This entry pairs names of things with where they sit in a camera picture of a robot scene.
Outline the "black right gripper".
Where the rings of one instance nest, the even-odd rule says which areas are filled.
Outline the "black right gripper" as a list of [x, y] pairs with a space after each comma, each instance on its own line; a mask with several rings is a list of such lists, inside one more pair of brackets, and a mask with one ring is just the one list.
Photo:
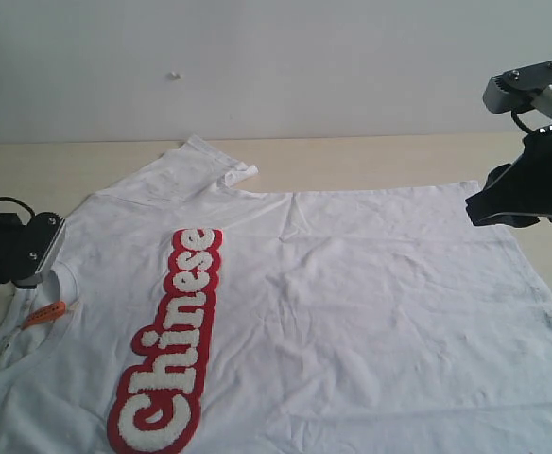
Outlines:
[[527, 228], [541, 218], [552, 222], [552, 120], [531, 129], [521, 114], [512, 111], [510, 116], [526, 133], [523, 152], [513, 163], [493, 170], [483, 190], [465, 200], [475, 227]]

